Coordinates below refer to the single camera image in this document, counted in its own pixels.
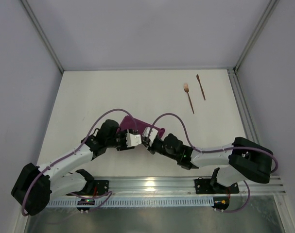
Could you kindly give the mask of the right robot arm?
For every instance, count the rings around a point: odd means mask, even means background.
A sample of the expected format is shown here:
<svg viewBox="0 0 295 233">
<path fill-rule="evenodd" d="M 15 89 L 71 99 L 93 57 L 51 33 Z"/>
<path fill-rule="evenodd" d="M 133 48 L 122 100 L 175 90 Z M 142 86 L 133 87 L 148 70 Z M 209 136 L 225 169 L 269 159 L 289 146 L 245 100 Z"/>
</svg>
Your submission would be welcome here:
<svg viewBox="0 0 295 233">
<path fill-rule="evenodd" d="M 144 133 L 142 144 L 151 154 L 173 159 L 187 170 L 216 166 L 210 179 L 210 186 L 216 193 L 244 180 L 261 184 L 270 181 L 272 152 L 243 137 L 236 137 L 232 144 L 213 150 L 194 149 L 171 133 L 164 139 L 157 134 Z"/>
</svg>

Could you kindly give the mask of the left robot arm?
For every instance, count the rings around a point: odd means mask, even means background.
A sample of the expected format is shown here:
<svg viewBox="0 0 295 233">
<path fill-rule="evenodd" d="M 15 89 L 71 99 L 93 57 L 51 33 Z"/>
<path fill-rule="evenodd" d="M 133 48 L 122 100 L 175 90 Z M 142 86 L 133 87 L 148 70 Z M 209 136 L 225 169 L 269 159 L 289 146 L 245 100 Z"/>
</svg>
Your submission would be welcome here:
<svg viewBox="0 0 295 233">
<path fill-rule="evenodd" d="M 79 166 L 103 155 L 108 148 L 133 149 L 140 144 L 137 123 L 123 128 L 114 120 L 106 120 L 100 128 L 90 131 L 79 146 L 65 155 L 45 164 L 28 163 L 19 174 L 11 191 L 21 205 L 23 216 L 35 216 L 48 203 L 70 193 L 88 194 L 93 176 Z"/>
</svg>

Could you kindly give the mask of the purple satin napkin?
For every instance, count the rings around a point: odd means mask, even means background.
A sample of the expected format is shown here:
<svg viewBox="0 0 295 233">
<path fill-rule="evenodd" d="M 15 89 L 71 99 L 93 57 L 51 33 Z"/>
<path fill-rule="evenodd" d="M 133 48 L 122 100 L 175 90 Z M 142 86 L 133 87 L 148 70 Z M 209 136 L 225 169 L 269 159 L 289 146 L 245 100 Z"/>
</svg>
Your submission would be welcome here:
<svg viewBox="0 0 295 233">
<path fill-rule="evenodd" d="M 142 135 L 147 127 L 151 127 L 151 124 L 138 120 L 136 118 L 132 119 L 130 116 L 125 116 L 119 124 L 119 127 L 122 131 L 127 129 L 137 129 L 138 133 Z"/>
</svg>

